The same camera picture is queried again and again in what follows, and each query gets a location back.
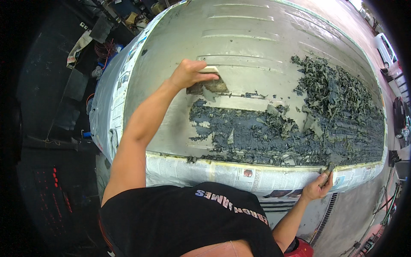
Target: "newspaper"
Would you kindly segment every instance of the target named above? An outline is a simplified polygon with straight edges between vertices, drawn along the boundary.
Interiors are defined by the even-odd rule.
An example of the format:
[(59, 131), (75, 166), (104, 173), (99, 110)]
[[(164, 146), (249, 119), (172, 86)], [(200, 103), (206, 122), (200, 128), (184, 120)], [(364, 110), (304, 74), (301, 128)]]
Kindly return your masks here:
[(127, 53), (127, 58), (118, 74), (118, 79), (114, 85), (113, 92), (113, 104), (110, 110), (110, 120), (109, 120), (109, 130), (115, 130), (117, 134), (117, 142), (120, 142), (121, 137), (123, 136), (123, 114), (125, 107), (125, 99), (128, 90), (129, 79), (133, 72), (134, 66), (136, 64), (137, 58), (140, 56), (141, 51), (143, 50), (143, 45), (147, 37), (151, 34), (153, 28), (157, 23), (163, 18), (163, 16), (172, 8), (182, 5), (186, 2), (183, 0), (178, 2), (160, 14), (158, 14), (148, 25), (147, 27), (137, 36), (137, 42), (132, 46), (131, 50)]
[[(384, 149), (384, 160), (387, 149)], [(345, 192), (378, 175), (384, 162), (337, 166), (329, 193)], [(270, 167), (197, 160), (146, 152), (146, 184), (150, 186), (194, 186), (211, 181), (252, 192), (260, 201), (298, 198), (302, 189), (315, 180), (322, 166)]]

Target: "black t-shirt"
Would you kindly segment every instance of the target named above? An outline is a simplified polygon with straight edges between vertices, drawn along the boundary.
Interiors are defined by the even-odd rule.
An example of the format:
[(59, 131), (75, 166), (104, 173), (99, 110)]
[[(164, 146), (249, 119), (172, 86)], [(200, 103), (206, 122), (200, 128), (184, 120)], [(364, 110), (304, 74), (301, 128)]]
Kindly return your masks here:
[(256, 257), (283, 256), (257, 197), (213, 182), (124, 191), (104, 204), (100, 220), (116, 257), (178, 257), (240, 239)]

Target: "hand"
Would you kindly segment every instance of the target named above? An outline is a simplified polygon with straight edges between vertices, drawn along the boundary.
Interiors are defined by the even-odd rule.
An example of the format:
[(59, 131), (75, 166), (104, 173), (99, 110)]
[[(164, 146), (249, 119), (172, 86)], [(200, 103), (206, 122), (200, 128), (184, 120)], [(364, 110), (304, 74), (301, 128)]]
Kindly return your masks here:
[(206, 66), (205, 61), (183, 59), (171, 75), (169, 81), (177, 87), (178, 90), (181, 90), (183, 88), (189, 88), (200, 81), (219, 79), (216, 74), (198, 73), (199, 70), (204, 69)]
[(321, 188), (319, 185), (321, 182), (324, 181), (326, 178), (326, 174), (322, 173), (321, 175), (318, 176), (316, 180), (305, 186), (305, 188), (302, 190), (301, 198), (312, 201), (315, 199), (320, 199), (326, 196), (327, 192), (330, 190), (332, 187), (332, 172), (330, 173), (330, 176), (328, 177), (327, 183)]

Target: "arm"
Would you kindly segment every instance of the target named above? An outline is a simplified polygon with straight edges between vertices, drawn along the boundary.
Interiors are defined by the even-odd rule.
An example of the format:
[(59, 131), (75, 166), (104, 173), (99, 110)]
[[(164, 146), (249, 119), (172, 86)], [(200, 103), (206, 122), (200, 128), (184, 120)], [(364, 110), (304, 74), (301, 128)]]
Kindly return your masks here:
[(131, 115), (111, 166), (110, 181), (104, 191), (102, 206), (113, 196), (134, 188), (145, 188), (145, 149), (157, 132), (166, 111), (183, 88), (196, 82), (218, 79), (215, 74), (201, 74), (204, 61), (184, 59), (169, 79)]
[(328, 178), (327, 183), (323, 188), (319, 185), (324, 181), (325, 174), (318, 176), (316, 180), (308, 184), (303, 190), (300, 199), (281, 220), (277, 223), (272, 231), (272, 236), (278, 244), (282, 252), (287, 250), (288, 246), (294, 240), (298, 227), (300, 226), (304, 211), (312, 200), (320, 199), (326, 196), (327, 192), (332, 187), (332, 172)]

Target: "parked car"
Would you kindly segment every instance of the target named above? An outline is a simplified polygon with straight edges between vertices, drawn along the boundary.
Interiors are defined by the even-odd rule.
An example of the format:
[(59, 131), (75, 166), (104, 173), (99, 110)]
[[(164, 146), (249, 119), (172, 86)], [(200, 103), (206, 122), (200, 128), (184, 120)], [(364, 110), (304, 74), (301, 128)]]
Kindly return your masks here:
[(388, 42), (387, 37), (384, 33), (380, 33), (375, 36), (372, 40), (373, 47), (377, 48), (378, 53), (384, 63), (384, 68), (388, 69), (397, 61), (397, 56), (392, 48), (391, 44)]
[(394, 112), (394, 133), (397, 138), (404, 138), (408, 141), (410, 134), (410, 111), (408, 105), (402, 97), (397, 97), (393, 103)]

